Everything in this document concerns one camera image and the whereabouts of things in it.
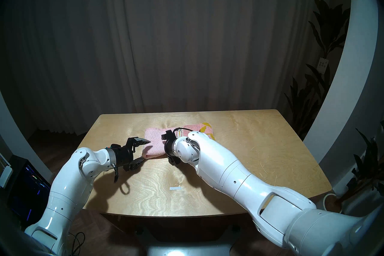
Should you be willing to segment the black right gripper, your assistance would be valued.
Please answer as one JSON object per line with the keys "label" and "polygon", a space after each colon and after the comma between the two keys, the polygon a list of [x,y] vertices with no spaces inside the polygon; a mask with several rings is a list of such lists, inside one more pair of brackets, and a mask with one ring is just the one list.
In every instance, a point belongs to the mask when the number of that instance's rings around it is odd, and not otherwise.
{"label": "black right gripper", "polygon": [[164,141],[164,151],[168,158],[169,163],[172,166],[180,164],[181,160],[174,152],[174,143],[177,140],[175,131],[167,130],[165,134],[161,135],[162,141]]}

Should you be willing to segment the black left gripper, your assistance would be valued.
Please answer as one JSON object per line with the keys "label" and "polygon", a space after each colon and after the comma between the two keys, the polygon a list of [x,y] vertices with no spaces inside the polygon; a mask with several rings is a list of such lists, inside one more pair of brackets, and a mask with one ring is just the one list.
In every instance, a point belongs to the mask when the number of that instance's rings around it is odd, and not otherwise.
{"label": "black left gripper", "polygon": [[108,147],[112,167],[123,167],[125,171],[138,169],[146,159],[144,157],[134,159],[135,148],[149,143],[151,141],[144,138],[130,137],[124,146],[112,144]]}

